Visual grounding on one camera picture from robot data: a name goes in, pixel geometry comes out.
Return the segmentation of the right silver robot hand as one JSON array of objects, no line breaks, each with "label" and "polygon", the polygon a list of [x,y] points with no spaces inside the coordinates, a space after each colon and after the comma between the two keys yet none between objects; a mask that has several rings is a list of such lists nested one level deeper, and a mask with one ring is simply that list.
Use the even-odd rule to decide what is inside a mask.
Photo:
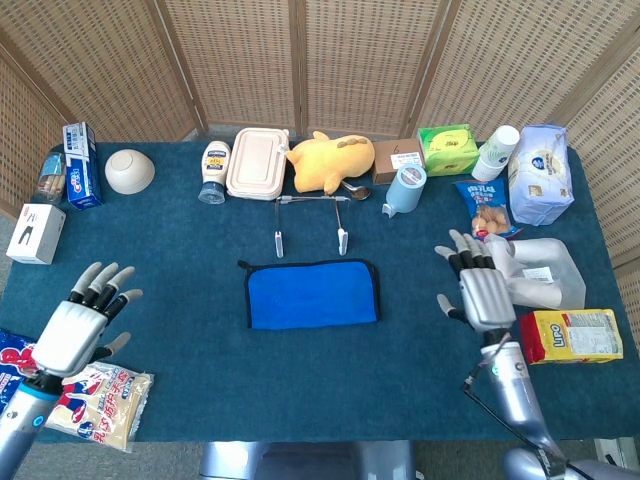
[{"label": "right silver robot hand", "polygon": [[488,248],[470,234],[455,229],[449,230],[449,236],[455,248],[438,245],[434,251],[446,259],[455,273],[463,308],[454,307],[444,294],[438,294],[441,311],[478,333],[509,330],[516,321],[516,313],[506,280]]}]

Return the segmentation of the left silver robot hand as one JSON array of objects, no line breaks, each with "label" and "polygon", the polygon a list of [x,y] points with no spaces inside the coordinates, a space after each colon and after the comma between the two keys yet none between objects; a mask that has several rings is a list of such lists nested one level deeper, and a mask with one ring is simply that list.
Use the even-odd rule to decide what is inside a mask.
[{"label": "left silver robot hand", "polygon": [[87,267],[33,348],[32,359],[39,373],[68,378],[124,348],[131,339],[128,332],[104,346],[99,341],[124,307],[142,297],[140,289],[122,289],[134,273],[133,266],[120,268],[116,262],[107,266],[95,262]]}]

